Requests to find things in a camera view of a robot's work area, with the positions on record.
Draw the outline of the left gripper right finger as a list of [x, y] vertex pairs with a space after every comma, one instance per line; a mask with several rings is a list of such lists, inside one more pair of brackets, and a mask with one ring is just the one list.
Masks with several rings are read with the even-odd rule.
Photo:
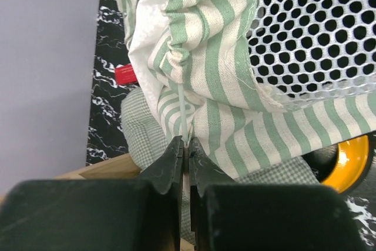
[[191, 139], [190, 212], [197, 250], [365, 250], [342, 197], [323, 185], [237, 183]]

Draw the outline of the striped green pet tent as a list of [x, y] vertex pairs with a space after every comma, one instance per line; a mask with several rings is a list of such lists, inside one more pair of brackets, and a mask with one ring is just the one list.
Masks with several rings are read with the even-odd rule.
[[117, 0], [168, 142], [233, 178], [375, 131], [375, 0]]

